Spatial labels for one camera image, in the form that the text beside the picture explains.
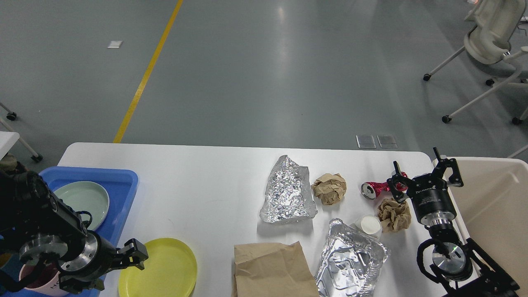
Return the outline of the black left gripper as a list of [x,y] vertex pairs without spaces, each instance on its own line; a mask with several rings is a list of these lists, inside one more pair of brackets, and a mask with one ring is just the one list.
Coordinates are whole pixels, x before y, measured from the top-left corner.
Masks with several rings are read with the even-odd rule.
[[117,249],[98,233],[89,231],[81,253],[71,261],[59,261],[60,289],[79,295],[85,290],[103,291],[102,276],[115,269],[136,267],[144,270],[144,261],[149,259],[146,246],[132,238],[123,248]]

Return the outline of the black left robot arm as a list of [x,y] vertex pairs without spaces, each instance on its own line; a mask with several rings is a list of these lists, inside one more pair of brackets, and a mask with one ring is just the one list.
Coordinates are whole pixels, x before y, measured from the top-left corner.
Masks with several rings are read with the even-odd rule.
[[146,246],[130,239],[116,248],[88,229],[81,213],[59,199],[36,172],[1,172],[1,252],[17,253],[33,271],[15,280],[1,272],[1,285],[18,292],[35,282],[45,267],[55,264],[59,288],[79,295],[104,290],[102,277],[117,270],[144,269]]

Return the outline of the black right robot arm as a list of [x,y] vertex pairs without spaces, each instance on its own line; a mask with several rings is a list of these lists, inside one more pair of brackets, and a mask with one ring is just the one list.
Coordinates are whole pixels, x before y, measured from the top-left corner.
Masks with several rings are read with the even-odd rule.
[[455,158],[442,157],[434,147],[437,164],[432,172],[413,178],[403,175],[394,161],[394,174],[387,180],[395,201],[410,199],[417,222],[430,239],[417,248],[420,272],[442,285],[447,297],[516,297],[520,286],[472,238],[465,243],[454,227],[457,217],[450,186],[464,182]]

